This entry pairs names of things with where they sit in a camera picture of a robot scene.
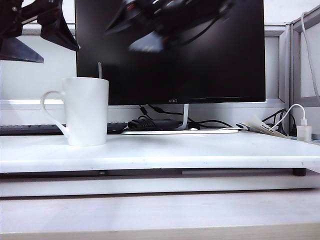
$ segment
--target monitor stand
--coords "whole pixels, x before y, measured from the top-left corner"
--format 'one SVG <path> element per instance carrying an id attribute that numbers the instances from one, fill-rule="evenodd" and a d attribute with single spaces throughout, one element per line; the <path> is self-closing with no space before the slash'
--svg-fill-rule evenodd
<path id="1" fill-rule="evenodd" d="M 186 130 L 188 125 L 189 104 L 183 106 L 182 124 L 170 131 L 124 131 L 123 135 L 169 135 L 169 134 L 236 134 L 237 129 Z"/>

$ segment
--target white charger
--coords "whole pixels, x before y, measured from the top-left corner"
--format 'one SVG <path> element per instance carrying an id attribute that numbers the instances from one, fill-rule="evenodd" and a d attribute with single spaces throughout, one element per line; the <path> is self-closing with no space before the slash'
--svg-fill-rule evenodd
<path id="1" fill-rule="evenodd" d="M 286 116 L 289 114 L 290 110 L 294 107 L 300 107 L 303 111 L 303 118 L 301 119 L 301 124 L 296 126 L 296 139 L 299 141 L 305 141 L 305 142 L 310 142 L 312 140 L 312 126 L 308 126 L 308 121 L 306 119 L 306 111 L 303 106 L 300 104 L 293 104 L 286 114 L 283 116 L 282 119 L 280 119 L 271 129 L 275 128 L 279 123 L 281 123 Z"/>

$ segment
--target white mug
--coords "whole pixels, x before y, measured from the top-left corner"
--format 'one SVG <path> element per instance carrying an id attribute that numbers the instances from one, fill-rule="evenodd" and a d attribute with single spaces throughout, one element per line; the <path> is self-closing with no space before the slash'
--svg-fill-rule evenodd
<path id="1" fill-rule="evenodd" d="M 63 91 L 48 91 L 41 97 L 45 114 L 62 131 L 72 146 L 95 146 L 107 141 L 109 82 L 101 78 L 70 77 L 62 82 Z M 63 97 L 66 127 L 45 107 L 49 94 Z"/>

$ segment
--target monitor screen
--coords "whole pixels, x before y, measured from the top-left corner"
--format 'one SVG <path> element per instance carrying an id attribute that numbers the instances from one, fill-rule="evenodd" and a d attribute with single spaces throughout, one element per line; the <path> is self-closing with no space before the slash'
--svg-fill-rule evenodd
<path id="1" fill-rule="evenodd" d="M 110 105 L 265 101 L 263 0 L 137 6 L 163 1 L 76 0 L 78 77 L 97 78 L 101 62 Z"/>

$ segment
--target black keyboard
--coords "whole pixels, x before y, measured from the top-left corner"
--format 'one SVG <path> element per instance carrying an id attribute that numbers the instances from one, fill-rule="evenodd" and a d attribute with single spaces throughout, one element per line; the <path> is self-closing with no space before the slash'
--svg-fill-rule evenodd
<path id="1" fill-rule="evenodd" d="M 108 134 L 120 133 L 127 125 L 125 122 L 109 122 L 107 132 Z M 62 132 L 54 124 L 0 126 L 0 136 L 20 135 L 62 135 Z"/>

